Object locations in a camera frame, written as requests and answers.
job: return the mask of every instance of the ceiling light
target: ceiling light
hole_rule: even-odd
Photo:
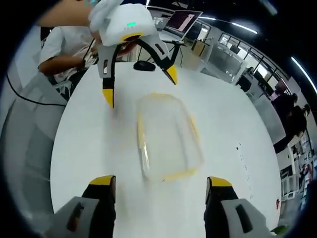
[[[213,20],[213,21],[215,21],[215,20],[216,20],[216,18],[206,17],[206,16],[200,16],[199,18],[200,18],[200,19]]]
[[[245,30],[247,30],[247,31],[251,31],[251,32],[253,32],[254,34],[258,34],[255,30],[252,30],[252,29],[250,29],[250,28],[248,28],[248,27],[245,27],[245,26],[241,26],[241,25],[239,25],[239,24],[237,24],[237,23],[235,23],[235,22],[232,22],[231,24],[232,24],[232,25],[235,25],[235,26],[238,26],[238,27],[241,27],[241,28],[243,28],[243,29],[245,29]]]
[[[297,65],[297,67],[303,72],[303,74],[306,76],[306,78],[308,79],[308,81],[311,83],[313,89],[315,90],[315,92],[317,93],[317,89],[316,89],[316,86],[314,85],[312,79],[308,76],[308,74],[306,73],[306,71],[304,70],[304,68],[297,62],[297,60],[292,57],[291,58],[292,61]]]

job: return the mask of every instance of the black ceiling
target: black ceiling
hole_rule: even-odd
[[[172,5],[175,0],[151,0],[150,5],[180,9]],[[306,77],[291,61],[294,56],[317,85],[317,65],[313,55],[316,18],[314,1],[269,0],[277,14],[264,6],[267,0],[180,0],[188,9],[203,11],[204,15],[228,22],[237,22],[258,31],[258,35],[241,30],[221,21],[210,25],[244,40],[262,51],[300,84],[317,120],[317,95]]]

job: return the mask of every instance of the monitor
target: monitor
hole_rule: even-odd
[[[166,24],[164,31],[176,35],[183,40],[202,13],[201,11],[189,10],[175,11]]]

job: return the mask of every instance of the laptop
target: laptop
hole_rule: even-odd
[[[160,37],[164,35],[174,38],[177,41],[183,41],[186,34],[203,14],[202,11],[179,10],[175,11],[170,17]]]

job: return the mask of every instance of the white t-shirt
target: white t-shirt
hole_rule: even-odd
[[[85,26],[61,26],[55,27],[47,37],[41,51],[39,65],[53,57],[60,55],[84,57],[93,37],[88,27]],[[69,69],[66,72],[55,75],[59,83],[67,80],[77,69]]]

